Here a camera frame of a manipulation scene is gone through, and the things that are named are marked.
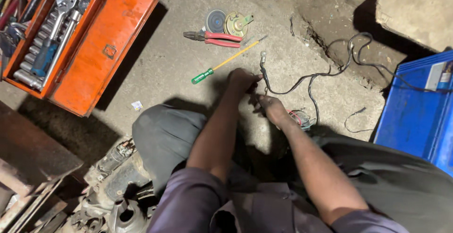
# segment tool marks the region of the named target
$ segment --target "paper scrap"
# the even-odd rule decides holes
[[[136,101],[134,103],[131,103],[131,105],[134,107],[136,111],[140,110],[143,108],[143,105],[141,104],[140,100]]]

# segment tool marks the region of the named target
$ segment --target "pliers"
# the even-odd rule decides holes
[[[232,47],[232,48],[239,48],[239,47],[241,47],[241,45],[238,43],[216,40],[215,38],[228,39],[228,40],[232,40],[232,41],[236,41],[236,42],[242,41],[241,37],[228,35],[228,34],[224,34],[224,33],[211,33],[211,32],[207,32],[207,31],[202,32],[202,33],[199,33],[196,31],[188,31],[188,32],[184,32],[183,36],[185,38],[190,38],[190,39],[196,40],[196,41],[204,41],[205,44],[211,43],[211,44],[215,44],[218,46]]]

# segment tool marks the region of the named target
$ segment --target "green screwdriver handle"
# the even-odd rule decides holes
[[[197,75],[194,79],[192,79],[192,84],[197,84],[204,80],[208,75],[212,75],[214,73],[214,70],[212,68],[209,68],[206,72],[201,73]]]

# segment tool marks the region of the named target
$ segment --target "black wire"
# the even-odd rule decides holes
[[[425,88],[420,88],[420,87],[415,87],[413,85],[411,85],[410,83],[406,82],[406,80],[404,80],[401,76],[393,73],[392,71],[390,71],[386,66],[382,65],[382,64],[376,64],[376,63],[364,63],[360,60],[360,54],[362,52],[362,49],[369,45],[372,41],[373,41],[373,36],[368,33],[368,32],[362,32],[362,33],[359,33],[367,38],[369,38],[370,40],[368,42],[366,42],[366,44],[362,45],[359,49],[359,52],[357,53],[357,60],[354,59],[354,62],[361,65],[361,66],[372,66],[372,67],[377,67],[377,68],[384,68],[389,74],[391,74],[393,77],[395,78],[398,78],[400,79],[406,86],[408,86],[409,88],[412,88],[416,91],[427,91],[427,92],[436,92],[436,93],[448,93],[448,92],[452,92],[453,90],[448,90],[448,89],[438,89],[438,90],[430,90],[430,89],[425,89]]]
[[[349,131],[349,132],[352,132],[352,133],[359,133],[359,132],[363,132],[363,131],[373,131],[374,129],[369,129],[369,130],[361,130],[361,131],[352,131],[348,128],[348,126],[346,126],[346,122],[349,120],[349,118],[351,118],[352,116],[356,115],[356,114],[360,114],[360,113],[363,113],[364,111],[366,110],[366,107],[363,107],[362,109],[360,109],[359,111],[349,115],[346,120],[344,120],[344,127]]]
[[[289,27],[289,31],[291,31],[291,35],[294,37],[294,31],[293,31],[293,17],[289,17],[289,22],[291,23],[291,26]]]
[[[354,58],[354,56],[352,55],[352,48],[353,48],[352,41],[358,36],[365,36],[365,37],[369,38],[370,40],[360,47],[359,52],[357,53],[357,60],[356,60]],[[400,79],[405,85],[407,85],[408,87],[410,87],[410,88],[412,88],[412,89],[414,89],[416,91],[428,91],[428,92],[437,92],[437,93],[447,93],[447,92],[452,92],[453,91],[453,90],[447,90],[447,89],[438,89],[438,90],[433,91],[433,90],[429,90],[429,89],[415,87],[415,86],[409,84],[408,82],[406,82],[406,80],[404,80],[401,76],[399,76],[397,74],[394,74],[392,71],[390,71],[386,66],[384,66],[382,64],[361,62],[360,54],[361,54],[362,49],[364,47],[366,47],[367,45],[369,45],[372,41],[373,41],[373,36],[370,33],[368,33],[368,32],[361,32],[361,33],[358,33],[358,34],[354,35],[351,39],[349,39],[349,42],[348,42],[348,61],[346,62],[344,67],[342,69],[340,69],[340,71],[338,71],[335,74],[331,74],[330,71],[329,71],[328,73],[316,73],[316,74],[303,76],[303,77],[299,78],[299,80],[297,80],[297,82],[286,92],[275,92],[275,91],[273,91],[270,88],[269,79],[267,78],[266,69],[264,68],[264,64],[263,63],[260,63],[261,73],[263,73],[263,79],[264,79],[264,81],[266,83],[268,91],[270,91],[271,93],[276,94],[276,95],[285,95],[285,94],[288,94],[288,93],[294,91],[303,82],[303,80],[305,80],[306,78],[310,77],[310,83],[309,83],[308,92],[309,92],[309,97],[312,100],[312,102],[314,104],[314,108],[316,110],[316,124],[319,123],[319,108],[318,108],[318,103],[316,102],[316,100],[314,99],[314,97],[313,97],[313,95],[311,93],[311,85],[313,83],[313,80],[316,77],[318,77],[318,76],[337,76],[337,75],[343,73],[348,68],[348,66],[351,63],[352,59],[354,60],[355,63],[357,63],[357,64],[359,64],[361,66],[372,66],[372,67],[384,68],[393,77]]]

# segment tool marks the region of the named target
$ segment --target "hand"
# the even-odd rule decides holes
[[[277,128],[282,129],[287,124],[296,123],[278,98],[260,95],[258,102],[266,111],[266,117]]]
[[[256,87],[257,82],[263,79],[263,75],[254,75],[246,69],[236,68],[230,73],[229,87],[238,89],[243,93],[251,93]]]

